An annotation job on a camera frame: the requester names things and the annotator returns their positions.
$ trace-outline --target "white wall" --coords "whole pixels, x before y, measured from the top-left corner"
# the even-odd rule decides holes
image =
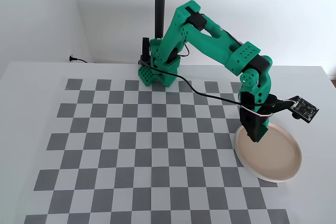
[[[0,76],[10,61],[91,60],[76,0],[0,0]]]
[[[189,0],[166,0],[165,29]],[[275,65],[323,66],[336,74],[335,0],[195,0],[202,12]],[[154,36],[154,0],[78,0],[92,56],[137,62],[142,37]],[[183,64],[213,64],[195,48]]]

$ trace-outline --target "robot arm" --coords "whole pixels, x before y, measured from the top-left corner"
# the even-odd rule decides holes
[[[272,65],[271,58],[260,56],[260,49],[250,42],[240,43],[210,18],[200,14],[200,9],[196,2],[189,1],[176,9],[163,39],[152,39],[149,42],[148,38],[143,38],[139,76],[147,86],[154,80],[160,80],[169,87],[175,80],[180,65],[178,52],[187,42],[191,43],[203,54],[223,64],[234,75],[240,75],[242,88],[239,100],[240,105],[244,104],[239,109],[240,121],[252,141],[259,142],[267,132],[269,116],[296,106],[298,101],[279,101],[276,96],[269,94],[271,79],[268,71]],[[210,36],[202,33],[203,29]],[[311,118],[314,116],[313,111],[308,113]]]

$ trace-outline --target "black pole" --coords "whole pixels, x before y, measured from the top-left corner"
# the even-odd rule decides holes
[[[155,0],[155,38],[163,38],[164,1]]]

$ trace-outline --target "white table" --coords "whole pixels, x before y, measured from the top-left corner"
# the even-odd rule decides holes
[[[0,81],[0,223],[12,223],[25,180],[63,78],[137,78],[137,65],[13,62]],[[180,66],[190,79],[237,81],[223,66]],[[307,124],[289,111],[271,118],[297,140],[302,166],[267,208],[286,208],[291,224],[336,223],[336,89],[321,67],[274,66],[272,94],[300,95],[320,109]]]

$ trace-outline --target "checkerboard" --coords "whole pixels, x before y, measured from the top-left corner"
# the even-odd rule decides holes
[[[191,81],[238,99],[241,83]],[[69,79],[24,224],[276,224],[269,190],[239,162],[238,107],[139,80]]]

